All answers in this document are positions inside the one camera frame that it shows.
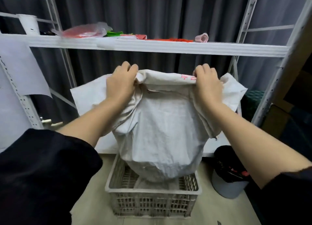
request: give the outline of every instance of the floor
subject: floor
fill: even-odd
[[[204,162],[201,162],[197,170],[202,194],[197,198],[190,219],[118,218],[110,208],[109,195],[104,189],[115,155],[102,154],[101,157],[102,168],[92,177],[71,211],[73,225],[260,225],[245,192],[236,199],[226,199],[214,190],[210,182],[212,168]]]

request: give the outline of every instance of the left hand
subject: left hand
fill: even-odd
[[[138,65],[130,66],[127,61],[117,66],[114,73],[106,79],[106,99],[122,107],[127,105],[135,90],[137,72]]]

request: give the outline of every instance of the basket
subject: basket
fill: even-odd
[[[180,190],[134,189],[138,175],[116,155],[105,190],[121,217],[187,218],[201,194],[197,172],[179,178]]]

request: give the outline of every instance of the black sleeve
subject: black sleeve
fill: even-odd
[[[268,224],[311,224],[312,167],[276,176],[263,189]]]
[[[0,153],[0,224],[71,224],[102,160],[87,142],[28,129]]]

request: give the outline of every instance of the hand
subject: hand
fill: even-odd
[[[137,72],[138,65],[130,66],[127,61],[117,66],[114,73],[106,79],[106,99],[125,107],[135,90],[134,82]]]
[[[222,103],[222,82],[218,79],[215,68],[208,64],[198,65],[193,75],[197,77],[195,95],[208,110]]]

